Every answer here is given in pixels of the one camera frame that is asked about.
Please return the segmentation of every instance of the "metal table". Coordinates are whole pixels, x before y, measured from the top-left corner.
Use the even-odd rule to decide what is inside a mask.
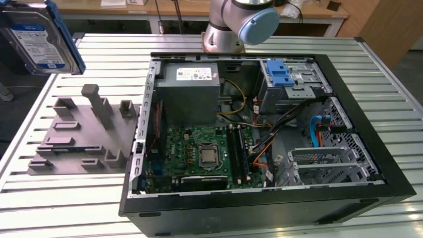
[[[36,176],[25,174],[35,148],[56,115],[59,96],[80,95],[86,83],[100,85],[111,103],[142,103],[151,52],[200,52],[199,35],[86,34],[78,40],[84,75],[52,75],[0,162],[0,232],[21,237],[143,237],[118,216],[123,174]],[[343,224],[263,229],[202,237],[422,237],[423,109],[366,43],[352,38],[272,37],[250,53],[327,54],[366,111],[418,195],[379,207]]]

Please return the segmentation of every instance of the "white box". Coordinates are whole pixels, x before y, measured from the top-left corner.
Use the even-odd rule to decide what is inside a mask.
[[[126,8],[126,0],[102,0],[102,9]]]
[[[148,0],[127,0],[127,3],[134,5],[144,5],[147,1]]]

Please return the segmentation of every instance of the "blue drive bay latch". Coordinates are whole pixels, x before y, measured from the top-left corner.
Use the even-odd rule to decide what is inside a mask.
[[[290,76],[290,69],[280,60],[268,60],[267,61],[267,72],[272,78],[274,86],[294,86],[295,81]]]

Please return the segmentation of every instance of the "wooden desk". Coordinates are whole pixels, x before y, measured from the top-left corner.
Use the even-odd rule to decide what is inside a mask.
[[[155,1],[148,0],[146,5],[128,5],[127,8],[102,9],[102,0],[55,0],[64,19],[88,20],[148,20],[152,34],[159,34],[159,17]],[[344,19],[350,14],[340,7],[338,11],[326,9],[330,0],[308,0],[302,8],[303,23],[328,24],[326,37],[335,37]],[[158,0],[163,20],[178,20],[172,0]],[[179,0],[180,12],[186,21],[208,21],[210,0]],[[280,18],[280,23],[298,23],[299,19]]]

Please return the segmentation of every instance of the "green circuit board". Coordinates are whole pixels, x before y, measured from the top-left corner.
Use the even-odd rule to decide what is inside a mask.
[[[222,175],[228,177],[228,188],[262,187],[262,175],[251,174],[248,183],[238,184],[232,181],[230,153],[227,149],[226,127],[171,127],[167,132],[164,175],[203,176]],[[250,127],[242,128],[243,142],[248,148],[254,144]],[[200,166],[200,146],[218,147],[219,166],[214,169]]]

